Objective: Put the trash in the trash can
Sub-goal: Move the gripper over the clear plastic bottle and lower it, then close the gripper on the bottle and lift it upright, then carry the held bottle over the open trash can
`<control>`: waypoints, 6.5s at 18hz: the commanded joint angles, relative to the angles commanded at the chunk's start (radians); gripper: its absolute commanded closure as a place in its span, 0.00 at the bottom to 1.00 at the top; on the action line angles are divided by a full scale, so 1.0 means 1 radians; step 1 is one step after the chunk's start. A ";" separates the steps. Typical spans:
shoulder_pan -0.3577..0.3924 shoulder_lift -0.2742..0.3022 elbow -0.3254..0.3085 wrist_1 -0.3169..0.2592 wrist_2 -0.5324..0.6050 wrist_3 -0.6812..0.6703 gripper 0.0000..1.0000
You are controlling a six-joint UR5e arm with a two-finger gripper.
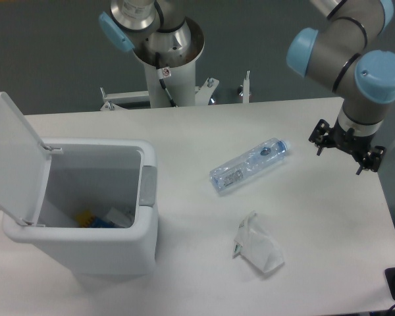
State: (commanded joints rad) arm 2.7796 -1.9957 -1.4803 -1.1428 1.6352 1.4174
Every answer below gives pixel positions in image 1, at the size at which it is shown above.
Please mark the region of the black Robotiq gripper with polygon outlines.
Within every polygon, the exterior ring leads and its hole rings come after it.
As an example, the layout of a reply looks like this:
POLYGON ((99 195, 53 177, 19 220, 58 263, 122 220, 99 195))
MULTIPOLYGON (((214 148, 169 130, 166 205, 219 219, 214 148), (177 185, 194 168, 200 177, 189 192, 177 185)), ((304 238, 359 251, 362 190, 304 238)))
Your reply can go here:
MULTIPOLYGON (((322 154, 325 148, 331 147, 329 132, 330 125, 323 119, 314 127, 308 140, 317 148, 317 155, 322 154)), ((360 175, 362 171, 378 172, 386 155, 386 148, 378 145, 371 147, 372 135, 356 136, 353 128, 345 130, 336 121, 332 129, 332 139, 333 147, 351 155, 358 162, 357 175, 360 175)))

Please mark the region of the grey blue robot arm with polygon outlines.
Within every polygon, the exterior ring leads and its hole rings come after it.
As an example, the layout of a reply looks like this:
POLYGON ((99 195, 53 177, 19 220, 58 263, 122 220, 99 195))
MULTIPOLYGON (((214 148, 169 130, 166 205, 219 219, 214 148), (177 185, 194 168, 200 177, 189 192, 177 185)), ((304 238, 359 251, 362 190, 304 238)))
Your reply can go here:
MULTIPOLYGON (((395 54, 366 51, 392 20, 391 1, 314 1, 330 22, 303 29, 286 54, 287 65, 343 99, 334 125, 321 120, 309 141, 336 148, 361 170, 378 171, 386 153, 371 142, 395 101, 395 54)), ((217 87, 196 86, 196 61, 204 48, 201 28, 178 1, 112 1, 99 25, 109 41, 143 64, 152 107, 208 105, 217 87)))

